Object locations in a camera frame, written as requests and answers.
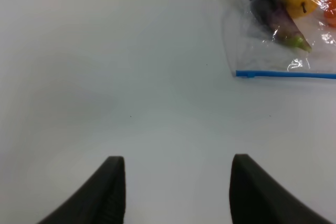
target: white surface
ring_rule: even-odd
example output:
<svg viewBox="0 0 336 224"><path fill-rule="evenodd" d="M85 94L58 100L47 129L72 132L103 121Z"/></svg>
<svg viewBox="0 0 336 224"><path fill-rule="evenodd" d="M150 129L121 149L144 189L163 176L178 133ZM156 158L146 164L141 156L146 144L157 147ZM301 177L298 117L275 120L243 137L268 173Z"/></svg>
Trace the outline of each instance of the white surface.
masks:
<svg viewBox="0 0 336 224"><path fill-rule="evenodd" d="M232 78L226 0L0 4L0 223L36 223L109 155L125 223L230 223L235 153L336 221L336 82Z"/></svg>

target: eggplant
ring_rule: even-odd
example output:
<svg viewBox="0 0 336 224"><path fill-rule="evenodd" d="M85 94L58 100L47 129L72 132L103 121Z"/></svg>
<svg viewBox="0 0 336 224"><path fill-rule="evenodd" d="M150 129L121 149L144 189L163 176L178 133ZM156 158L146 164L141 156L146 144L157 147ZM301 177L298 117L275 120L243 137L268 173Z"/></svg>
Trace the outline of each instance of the eggplant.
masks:
<svg viewBox="0 0 336 224"><path fill-rule="evenodd" d="M250 8L275 41L311 52L311 46L289 16L282 0L250 0Z"/></svg>

